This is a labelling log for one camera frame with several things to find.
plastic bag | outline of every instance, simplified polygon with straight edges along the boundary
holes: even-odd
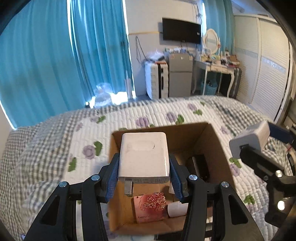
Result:
[[[96,95],[94,101],[94,108],[100,108],[102,106],[108,105],[112,103],[111,93],[113,93],[111,85],[108,83],[101,83],[96,86],[96,90],[94,90]]]
[[[158,61],[160,59],[163,59],[164,57],[164,54],[162,52],[159,52],[158,50],[148,53],[148,59],[151,59],[152,61]]]

wardrobe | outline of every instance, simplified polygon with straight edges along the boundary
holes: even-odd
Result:
[[[292,47],[277,22],[235,15],[235,54],[242,69],[237,99],[277,122],[292,88]]]

black suitcase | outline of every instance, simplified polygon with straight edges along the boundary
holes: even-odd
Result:
[[[239,90],[239,83],[240,83],[241,77],[242,77],[242,69],[235,68],[234,69],[234,82],[233,82],[232,88],[229,93],[230,98],[235,99],[237,97],[237,92]],[[220,93],[224,96],[227,96],[227,91],[228,91],[230,81],[231,81],[231,75],[230,74],[223,74],[221,81],[222,82],[221,82],[221,87],[220,87]]]

vanity table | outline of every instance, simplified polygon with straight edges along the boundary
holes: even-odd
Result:
[[[230,93],[231,87],[232,87],[233,82],[234,82],[234,69],[235,69],[234,67],[229,67],[229,66],[225,66],[225,65],[216,65],[216,64],[211,64],[211,63],[208,63],[208,62],[201,62],[201,61],[195,61],[195,66],[197,68],[205,70],[204,87],[203,87],[203,90],[200,90],[200,91],[202,91],[202,95],[205,95],[205,87],[206,87],[207,73],[208,72],[220,73],[220,81],[219,81],[218,93],[219,93],[220,87],[221,87],[222,74],[230,74],[231,75],[231,81],[230,81],[228,91],[227,91],[227,97],[229,98],[229,93]],[[197,81],[194,82],[194,89],[192,90],[192,93],[194,93],[196,91],[196,85],[197,85]]]

closet door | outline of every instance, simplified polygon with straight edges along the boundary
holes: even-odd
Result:
[[[258,25],[257,18],[248,16],[235,16],[235,54],[240,60],[242,77],[237,93],[237,99],[250,104],[252,93],[257,81],[258,68]]]
[[[261,63],[251,106],[274,120],[287,85],[289,41],[276,23],[259,19],[259,25]]]

